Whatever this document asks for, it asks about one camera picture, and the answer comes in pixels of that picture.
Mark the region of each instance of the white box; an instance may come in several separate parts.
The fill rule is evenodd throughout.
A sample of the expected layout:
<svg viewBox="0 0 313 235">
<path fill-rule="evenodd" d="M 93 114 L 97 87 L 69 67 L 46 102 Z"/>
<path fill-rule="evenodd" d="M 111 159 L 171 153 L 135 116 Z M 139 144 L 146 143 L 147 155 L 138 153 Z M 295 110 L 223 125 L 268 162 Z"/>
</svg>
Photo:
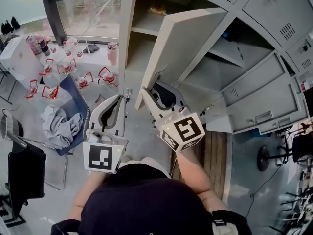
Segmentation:
<svg viewBox="0 0 313 235">
<path fill-rule="evenodd" d="M 40 82 L 39 73 L 43 72 L 44 67 L 28 46 L 25 38 L 13 38 L 1 54 L 0 62 L 27 89 L 30 87 L 31 80 L 36 79 Z"/>
</svg>

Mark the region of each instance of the gray cloth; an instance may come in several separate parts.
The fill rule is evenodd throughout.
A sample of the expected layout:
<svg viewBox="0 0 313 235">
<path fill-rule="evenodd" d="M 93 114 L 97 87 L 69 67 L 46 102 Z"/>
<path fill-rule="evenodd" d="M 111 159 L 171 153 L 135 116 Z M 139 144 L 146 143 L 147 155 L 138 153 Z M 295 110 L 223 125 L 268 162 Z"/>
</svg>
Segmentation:
<svg viewBox="0 0 313 235">
<path fill-rule="evenodd" d="M 80 113 L 76 113 L 67 121 L 65 111 L 52 104 L 45 108 L 45 111 L 40 117 L 44 121 L 44 135 L 59 150 L 70 146 L 73 142 L 73 137 L 80 131 L 83 125 L 83 119 Z"/>
</svg>

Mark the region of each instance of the black shoe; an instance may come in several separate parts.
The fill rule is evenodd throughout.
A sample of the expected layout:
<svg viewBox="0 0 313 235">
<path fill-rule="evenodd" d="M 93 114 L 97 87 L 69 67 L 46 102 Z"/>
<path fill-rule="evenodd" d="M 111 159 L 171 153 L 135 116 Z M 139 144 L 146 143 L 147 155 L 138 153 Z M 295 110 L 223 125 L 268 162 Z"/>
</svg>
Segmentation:
<svg viewBox="0 0 313 235">
<path fill-rule="evenodd" d="M 12 33 L 14 30 L 8 20 L 5 21 L 5 28 L 7 33 Z"/>
<path fill-rule="evenodd" d="M 7 31 L 6 31 L 6 27 L 5 27 L 4 23 L 1 24 L 1 32 L 2 32 L 3 35 L 8 34 Z"/>
<path fill-rule="evenodd" d="M 11 24 L 14 29 L 19 29 L 21 27 L 15 17 L 12 17 Z"/>
</svg>

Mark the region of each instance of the red bottle holder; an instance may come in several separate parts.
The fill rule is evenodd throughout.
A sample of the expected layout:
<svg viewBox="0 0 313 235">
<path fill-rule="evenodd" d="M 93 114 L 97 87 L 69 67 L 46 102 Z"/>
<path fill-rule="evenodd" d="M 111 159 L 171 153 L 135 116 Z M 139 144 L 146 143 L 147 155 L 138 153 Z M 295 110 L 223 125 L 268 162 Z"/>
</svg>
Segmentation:
<svg viewBox="0 0 313 235">
<path fill-rule="evenodd" d="M 55 88 L 51 89 L 45 85 L 41 96 L 48 98 L 48 99 L 56 99 L 58 92 L 59 92 L 59 86 L 56 86 Z"/>
<path fill-rule="evenodd" d="M 45 62 L 44 73 L 39 73 L 39 75 L 46 76 L 47 73 L 51 73 L 52 67 L 53 67 L 53 59 L 47 58 L 47 60 Z"/>
<path fill-rule="evenodd" d="M 80 79 L 76 80 L 76 82 L 78 84 L 79 89 L 87 87 L 91 82 L 93 82 L 91 72 L 88 72 L 84 77 L 81 77 Z"/>
<path fill-rule="evenodd" d="M 70 63 L 66 66 L 63 66 L 63 65 L 58 65 L 58 74 L 68 74 L 69 72 L 73 71 L 74 67 L 76 67 L 76 61 L 75 61 L 75 58 L 72 59 L 70 61 Z"/>
<path fill-rule="evenodd" d="M 103 81 L 108 82 L 109 84 L 112 84 L 116 87 L 118 86 L 118 84 L 113 82 L 115 80 L 115 77 L 117 77 L 117 75 L 111 73 L 107 67 L 104 66 L 100 70 L 98 76 L 101 77 L 103 79 Z"/>
<path fill-rule="evenodd" d="M 25 98 L 27 98 L 27 99 L 30 99 L 30 98 L 33 98 L 34 97 L 34 95 L 37 93 L 37 90 L 38 90 L 38 84 L 37 84 L 37 80 L 36 79 L 34 79 L 34 80 L 31 80 L 30 82 L 29 82 L 29 87 L 30 87 L 30 89 L 29 89 L 29 95 L 27 94 L 26 95 L 26 97 Z"/>
</svg>

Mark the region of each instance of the tile floor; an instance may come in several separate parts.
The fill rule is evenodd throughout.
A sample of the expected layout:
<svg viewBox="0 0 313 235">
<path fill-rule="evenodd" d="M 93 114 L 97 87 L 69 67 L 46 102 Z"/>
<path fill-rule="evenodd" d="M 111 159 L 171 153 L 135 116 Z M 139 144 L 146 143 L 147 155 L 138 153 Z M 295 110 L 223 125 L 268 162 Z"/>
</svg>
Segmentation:
<svg viewBox="0 0 313 235">
<path fill-rule="evenodd" d="M 18 83 L 12 93 L 13 105 L 0 100 L 0 107 L 13 109 L 12 115 L 23 125 L 26 138 L 48 143 L 41 131 L 39 114 L 35 113 L 26 100 L 23 100 L 25 93 L 26 89 Z M 124 136 L 129 140 L 127 154 L 137 160 L 150 156 L 169 171 L 170 151 L 168 147 L 156 136 L 155 130 L 152 128 L 152 118 L 148 111 L 142 109 L 137 112 L 134 109 L 134 103 L 135 97 L 131 99 L 126 107 L 128 117 L 126 118 Z M 5 190 L 4 184 L 7 182 L 7 155 L 11 151 L 12 142 L 1 141 L 1 145 L 0 186 L 2 190 Z M 64 157 L 58 156 L 52 149 L 41 145 L 40 148 L 47 154 L 45 180 L 60 188 L 63 179 Z M 83 186 L 88 174 L 89 172 L 84 170 L 83 151 L 82 145 L 80 145 L 73 150 L 72 156 L 68 156 L 65 189 L 57 191 L 45 185 L 44 198 L 29 200 L 29 205 L 22 207 L 21 216 L 25 218 L 27 223 L 12 228 L 12 234 L 49 234 L 51 224 L 61 221 L 67 215 L 76 192 Z"/>
<path fill-rule="evenodd" d="M 131 86 L 136 79 L 140 79 L 135 72 L 126 74 L 126 87 Z M 7 94 L 9 87 L 0 86 L 0 92 Z M 19 120 L 25 131 L 25 137 L 41 142 L 47 142 L 41 131 L 41 122 L 31 105 L 23 100 L 26 89 L 17 84 L 12 93 L 13 105 L 8 105 L 0 99 L 0 107 L 11 109 L 13 116 Z M 134 109 L 135 96 L 127 104 L 128 117 L 125 123 L 125 137 L 129 139 L 127 153 L 134 159 L 141 159 L 150 156 L 162 164 L 168 171 L 170 166 L 170 151 L 168 147 L 156 136 L 152 128 L 152 117 L 148 111 L 141 109 L 139 112 Z M 256 155 L 261 145 L 267 145 L 273 154 L 277 153 L 276 146 L 280 139 L 252 138 L 250 132 L 233 136 L 232 175 L 230 180 L 230 191 L 228 198 L 229 207 L 239 214 L 246 216 L 251 203 L 250 194 L 255 192 L 259 186 L 268 180 L 276 171 L 275 163 L 271 161 L 270 167 L 265 172 L 259 172 L 256 166 Z M 7 154 L 11 150 L 10 141 L 2 141 L 0 155 L 0 186 L 4 190 L 4 183 L 7 182 Z M 53 150 L 41 147 L 47 154 L 45 179 L 54 185 L 61 187 L 64 157 L 59 157 Z M 61 221 L 66 215 L 73 202 L 74 196 L 88 177 L 88 171 L 83 167 L 82 146 L 74 149 L 73 155 L 68 156 L 68 170 L 66 187 L 63 191 L 45 185 L 45 197 L 42 199 L 29 200 L 29 205 L 23 206 L 21 215 L 27 223 L 11 229 L 12 234 L 43 235 L 49 234 L 51 224 Z M 268 228 L 268 225 L 281 227 L 279 220 L 282 216 L 280 210 L 288 206 L 279 204 L 288 197 L 285 191 L 296 192 L 299 170 L 296 164 L 289 162 L 279 169 L 273 179 L 266 184 L 256 195 L 248 222 L 254 235 L 276 234 Z"/>
<path fill-rule="evenodd" d="M 276 147 L 281 139 L 272 135 L 266 138 L 253 138 L 251 132 L 233 136 L 232 173 L 228 198 L 228 206 L 234 212 L 246 216 L 252 202 L 250 195 L 266 182 L 278 169 L 281 160 L 271 160 L 268 169 L 260 172 L 257 168 L 257 154 L 262 145 L 268 146 L 271 155 L 280 154 Z M 296 193 L 300 178 L 299 166 L 291 160 L 281 167 L 273 179 L 265 184 L 255 195 L 254 204 L 247 218 L 253 235 L 275 235 L 277 232 L 268 226 L 281 228 L 281 219 L 289 212 L 280 212 L 291 206 L 280 206 L 281 202 L 292 197 L 285 192 Z"/>
</svg>

